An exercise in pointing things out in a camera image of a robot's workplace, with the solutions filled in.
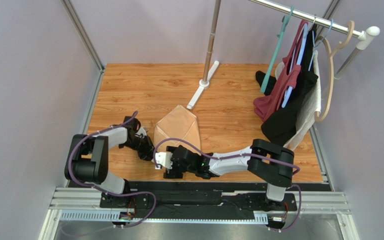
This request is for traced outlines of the beige cloth napkin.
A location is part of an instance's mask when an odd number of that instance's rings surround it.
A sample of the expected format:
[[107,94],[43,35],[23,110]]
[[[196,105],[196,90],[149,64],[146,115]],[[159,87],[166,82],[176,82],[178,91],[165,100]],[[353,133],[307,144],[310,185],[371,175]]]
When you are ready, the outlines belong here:
[[154,127],[153,142],[159,144],[165,139],[182,139],[201,149],[198,118],[182,105],[159,120]]

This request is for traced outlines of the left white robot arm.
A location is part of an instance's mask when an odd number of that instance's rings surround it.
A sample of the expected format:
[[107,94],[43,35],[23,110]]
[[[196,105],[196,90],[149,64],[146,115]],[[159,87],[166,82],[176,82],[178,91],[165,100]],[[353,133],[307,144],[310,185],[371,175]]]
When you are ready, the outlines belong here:
[[119,125],[72,137],[65,178],[83,187],[97,188],[106,199],[129,201],[133,197],[129,182],[109,170],[109,151],[115,147],[136,151],[140,160],[153,160],[155,146],[147,131],[134,116],[126,116]]

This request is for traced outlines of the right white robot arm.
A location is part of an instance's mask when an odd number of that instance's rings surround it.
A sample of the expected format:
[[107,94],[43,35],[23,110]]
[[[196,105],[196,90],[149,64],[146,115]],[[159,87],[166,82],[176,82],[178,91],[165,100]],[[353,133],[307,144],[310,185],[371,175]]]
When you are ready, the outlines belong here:
[[181,145],[167,146],[165,151],[156,151],[153,156],[156,169],[165,168],[166,179],[182,179],[184,173],[192,173],[209,180],[249,171],[267,182],[266,198],[273,202],[284,200],[293,175],[300,170],[294,165],[292,150],[258,138],[250,146],[228,153],[204,153],[182,140]]

